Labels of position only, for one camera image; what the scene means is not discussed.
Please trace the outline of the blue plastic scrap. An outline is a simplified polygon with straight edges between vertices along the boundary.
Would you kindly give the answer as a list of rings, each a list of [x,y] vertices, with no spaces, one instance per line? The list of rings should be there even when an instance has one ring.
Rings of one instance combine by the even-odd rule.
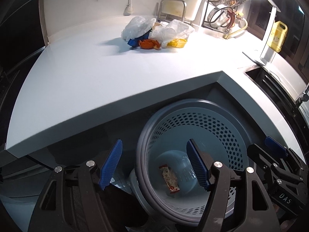
[[[143,41],[144,38],[135,38],[135,39],[129,39],[128,45],[132,48],[138,48],[139,47],[139,42]]]

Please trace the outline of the clear plastic bag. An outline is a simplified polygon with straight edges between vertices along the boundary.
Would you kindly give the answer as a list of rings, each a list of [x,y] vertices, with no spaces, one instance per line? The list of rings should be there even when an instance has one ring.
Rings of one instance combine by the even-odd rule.
[[[169,47],[167,44],[174,39],[186,39],[195,29],[179,20],[173,20],[167,25],[157,26],[150,34],[149,39],[157,40],[162,48]]]
[[[121,38],[128,42],[130,39],[135,39],[143,36],[152,29],[157,20],[153,17],[134,17],[121,32]]]

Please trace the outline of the yellow oil jug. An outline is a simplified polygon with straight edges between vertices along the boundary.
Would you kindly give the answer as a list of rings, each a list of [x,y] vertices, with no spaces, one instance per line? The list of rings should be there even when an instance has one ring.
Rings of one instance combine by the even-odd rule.
[[[267,45],[273,51],[279,53],[282,49],[287,33],[288,26],[281,21],[276,21],[273,23]]]

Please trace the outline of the steel cutting board rack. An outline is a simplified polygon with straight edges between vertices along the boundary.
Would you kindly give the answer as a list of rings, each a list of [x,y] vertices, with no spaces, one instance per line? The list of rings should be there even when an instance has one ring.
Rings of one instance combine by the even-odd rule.
[[[172,21],[174,19],[184,22],[187,3],[184,0],[161,0],[159,4],[157,21]]]

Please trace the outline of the orange plastic scrap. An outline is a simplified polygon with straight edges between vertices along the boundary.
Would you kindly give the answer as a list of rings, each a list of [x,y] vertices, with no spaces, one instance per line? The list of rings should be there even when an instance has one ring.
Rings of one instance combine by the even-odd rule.
[[[146,50],[149,50],[149,49],[159,50],[161,48],[161,44],[157,40],[153,40],[153,39],[140,40],[138,44],[141,49],[146,49]]]

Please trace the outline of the yellow plastic lid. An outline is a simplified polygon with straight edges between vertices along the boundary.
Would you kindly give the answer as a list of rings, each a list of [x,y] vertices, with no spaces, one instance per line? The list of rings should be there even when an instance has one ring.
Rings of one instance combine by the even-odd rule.
[[[167,46],[173,47],[173,48],[183,48],[187,43],[186,39],[174,39],[170,41]]]

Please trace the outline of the black sink basin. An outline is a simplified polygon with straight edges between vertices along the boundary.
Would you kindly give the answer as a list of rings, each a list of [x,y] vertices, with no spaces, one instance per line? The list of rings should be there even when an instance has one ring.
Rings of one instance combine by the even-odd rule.
[[[275,78],[270,71],[261,66],[253,66],[245,74],[272,100],[289,124],[298,124],[297,114],[299,111],[295,107],[294,100],[278,78]]]

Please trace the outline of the round steel pan lid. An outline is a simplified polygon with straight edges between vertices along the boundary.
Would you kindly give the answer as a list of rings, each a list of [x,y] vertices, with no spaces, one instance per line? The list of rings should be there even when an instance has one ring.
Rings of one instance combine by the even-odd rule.
[[[229,23],[227,11],[232,11],[233,8],[226,5],[217,5],[214,7],[207,16],[207,23],[212,28],[226,28]]]

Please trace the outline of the red white snack wrapper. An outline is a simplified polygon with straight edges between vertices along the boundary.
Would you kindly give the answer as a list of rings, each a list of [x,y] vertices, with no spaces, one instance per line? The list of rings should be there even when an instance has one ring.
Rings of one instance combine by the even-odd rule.
[[[177,177],[175,173],[168,165],[162,165],[159,167],[162,177],[170,191],[171,194],[177,193],[180,191],[180,187],[178,185]]]

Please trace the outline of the grey perforated trash basket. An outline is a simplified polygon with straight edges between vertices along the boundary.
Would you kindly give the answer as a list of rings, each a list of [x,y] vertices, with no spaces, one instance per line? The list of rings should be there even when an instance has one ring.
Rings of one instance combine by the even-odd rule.
[[[232,170],[251,166],[252,139],[222,106],[185,99],[157,111],[141,131],[135,174],[140,197],[168,220],[197,226],[214,179],[214,162]]]

